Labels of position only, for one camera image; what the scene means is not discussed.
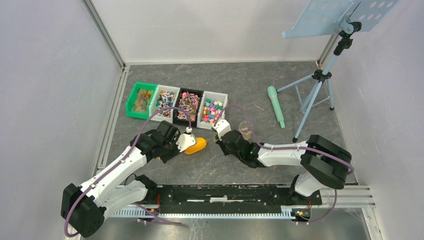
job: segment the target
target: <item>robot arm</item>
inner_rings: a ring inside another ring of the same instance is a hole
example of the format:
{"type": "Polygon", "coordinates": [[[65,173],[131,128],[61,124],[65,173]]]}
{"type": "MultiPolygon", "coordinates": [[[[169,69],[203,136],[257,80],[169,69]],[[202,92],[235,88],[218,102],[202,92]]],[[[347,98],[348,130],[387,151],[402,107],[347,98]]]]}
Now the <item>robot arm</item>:
{"type": "Polygon", "coordinates": [[[81,199],[69,221],[70,225],[83,237],[86,238],[95,233],[103,222],[116,211],[146,197],[145,182],[139,180],[134,180],[130,184],[116,189],[128,175],[154,158],[159,158],[166,163],[197,143],[194,135],[181,133],[172,124],[162,121],[157,129],[141,134],[132,152],[125,160],[122,160],[131,149],[135,139],[118,158],[96,176],[78,187],[71,183],[64,189],[60,214],[66,219],[76,199],[89,187],[93,188],[81,199]],[[96,179],[107,172],[109,173],[94,185],[96,179]]]}
{"type": "Polygon", "coordinates": [[[318,156],[316,149],[350,163],[352,155],[341,147],[319,135],[311,135],[308,141],[294,144],[271,145],[250,143],[237,130],[221,119],[213,126],[215,141],[224,155],[233,155],[250,168],[265,168],[274,165],[304,167],[307,172],[297,175],[291,184],[292,198],[309,197],[322,188],[343,189],[348,167],[325,156],[318,156]]]}

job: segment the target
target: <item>tripod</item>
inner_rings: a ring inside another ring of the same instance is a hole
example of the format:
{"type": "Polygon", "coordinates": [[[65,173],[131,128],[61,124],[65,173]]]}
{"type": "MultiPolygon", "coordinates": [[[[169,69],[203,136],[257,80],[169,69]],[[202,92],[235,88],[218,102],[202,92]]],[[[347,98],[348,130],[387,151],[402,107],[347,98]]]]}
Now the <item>tripod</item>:
{"type": "Polygon", "coordinates": [[[333,64],[336,62],[337,58],[340,56],[340,54],[342,54],[343,50],[345,49],[349,49],[352,46],[352,42],[353,39],[351,39],[351,36],[353,33],[358,32],[361,30],[362,28],[362,24],[360,22],[351,22],[349,23],[350,25],[353,26],[353,32],[352,33],[346,33],[344,30],[342,30],[339,35],[341,36],[341,40],[338,42],[334,52],[333,52],[333,56],[331,57],[330,61],[328,62],[327,66],[324,68],[324,70],[321,69],[317,69],[313,74],[305,76],[304,78],[301,78],[297,81],[294,81],[286,86],[283,86],[279,89],[277,89],[277,93],[288,89],[290,87],[295,87],[296,91],[297,91],[297,95],[299,97],[299,101],[301,104],[300,107],[300,112],[303,113],[303,118],[302,121],[300,122],[300,126],[297,129],[296,134],[293,137],[293,142],[297,142],[298,141],[298,137],[299,134],[301,133],[301,130],[305,124],[306,118],[308,118],[309,112],[311,111],[311,108],[324,102],[329,100],[330,101],[330,110],[333,111],[334,110],[334,100],[333,100],[333,91],[332,91],[332,86],[331,86],[331,80],[330,78],[332,77],[332,74],[330,72],[330,69],[332,68],[333,64]],[[308,94],[306,100],[304,102],[302,102],[302,97],[301,94],[299,92],[299,88],[298,88],[298,84],[302,83],[303,81],[306,81],[308,79],[315,79],[316,83],[313,86],[312,90],[310,91],[310,93],[308,94]],[[320,91],[322,85],[324,84],[324,82],[327,81],[327,87],[328,87],[328,97],[315,103],[315,99],[317,98],[318,92],[320,91]]]}

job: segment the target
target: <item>plastic bin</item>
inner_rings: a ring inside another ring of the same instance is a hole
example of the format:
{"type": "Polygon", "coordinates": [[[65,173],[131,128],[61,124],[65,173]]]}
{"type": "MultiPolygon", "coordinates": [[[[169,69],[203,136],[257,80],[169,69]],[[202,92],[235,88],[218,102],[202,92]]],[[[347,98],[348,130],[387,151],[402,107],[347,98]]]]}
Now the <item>plastic bin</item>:
{"type": "MultiPolygon", "coordinates": [[[[201,97],[201,107],[197,114],[197,127],[200,129],[212,129],[211,123],[203,121],[203,107],[205,106],[206,99],[210,99],[211,101],[222,102],[222,107],[225,107],[228,103],[228,94],[213,91],[203,92],[203,96],[201,97]]],[[[225,112],[222,113],[221,118],[225,119],[225,112]]]]}
{"type": "MultiPolygon", "coordinates": [[[[180,88],[175,86],[165,86],[165,85],[157,85],[156,91],[154,92],[154,95],[151,97],[151,103],[149,105],[149,114],[152,115],[156,112],[156,103],[159,100],[159,96],[161,95],[161,91],[164,92],[173,92],[175,93],[172,106],[175,107],[175,104],[177,103],[178,95],[180,94],[180,88]]],[[[174,117],[174,111],[170,111],[170,117],[167,116],[159,116],[158,114],[155,115],[152,120],[153,121],[167,121],[170,124],[173,123],[173,117],[174,117]]]]}
{"type": "Polygon", "coordinates": [[[134,84],[134,87],[132,88],[131,94],[128,97],[128,100],[126,101],[125,104],[125,109],[126,109],[126,115],[128,117],[132,117],[132,118],[138,118],[138,119],[148,119],[150,116],[150,105],[153,99],[153,95],[155,94],[155,90],[157,88],[158,85],[156,84],[151,84],[151,83],[145,83],[145,82],[136,82],[134,84]],[[141,112],[135,112],[133,111],[133,107],[135,105],[136,99],[137,99],[137,93],[139,92],[139,90],[153,90],[153,94],[151,95],[151,98],[149,99],[148,103],[147,103],[147,110],[146,113],[141,113],[141,112]]]}
{"type": "MultiPolygon", "coordinates": [[[[202,104],[202,96],[203,96],[203,91],[200,90],[193,90],[193,89],[188,89],[188,88],[181,88],[179,90],[178,93],[178,98],[176,99],[176,107],[179,107],[180,104],[180,99],[183,93],[189,93],[189,94],[196,94],[199,97],[199,105],[196,108],[196,114],[195,114],[195,120],[191,122],[191,127],[192,128],[196,128],[197,127],[197,123],[198,123],[198,115],[199,115],[199,107],[202,104]]],[[[173,111],[173,118],[172,118],[172,123],[173,124],[179,124],[179,125],[183,125],[183,126],[188,126],[189,125],[189,121],[188,120],[181,120],[177,118],[178,116],[178,110],[174,110],[173,111]]]]}

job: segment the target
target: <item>clear plastic cup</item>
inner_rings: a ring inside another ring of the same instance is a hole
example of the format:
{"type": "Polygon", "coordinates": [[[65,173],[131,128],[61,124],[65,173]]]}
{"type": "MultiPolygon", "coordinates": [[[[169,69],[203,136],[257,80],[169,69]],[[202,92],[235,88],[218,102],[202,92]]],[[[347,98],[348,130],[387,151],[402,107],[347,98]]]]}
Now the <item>clear plastic cup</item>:
{"type": "Polygon", "coordinates": [[[244,140],[249,141],[252,138],[252,128],[247,121],[243,121],[238,125],[238,131],[241,133],[244,140]]]}

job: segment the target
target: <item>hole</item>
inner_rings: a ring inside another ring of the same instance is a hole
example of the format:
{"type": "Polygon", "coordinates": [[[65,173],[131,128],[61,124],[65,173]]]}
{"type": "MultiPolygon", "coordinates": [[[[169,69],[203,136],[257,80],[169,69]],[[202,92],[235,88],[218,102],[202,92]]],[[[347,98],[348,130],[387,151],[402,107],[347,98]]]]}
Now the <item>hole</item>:
{"type": "Polygon", "coordinates": [[[316,6],[317,6],[317,3],[316,3],[316,2],[313,2],[313,3],[309,6],[309,9],[310,9],[310,10],[312,10],[312,9],[314,9],[316,6]]]}

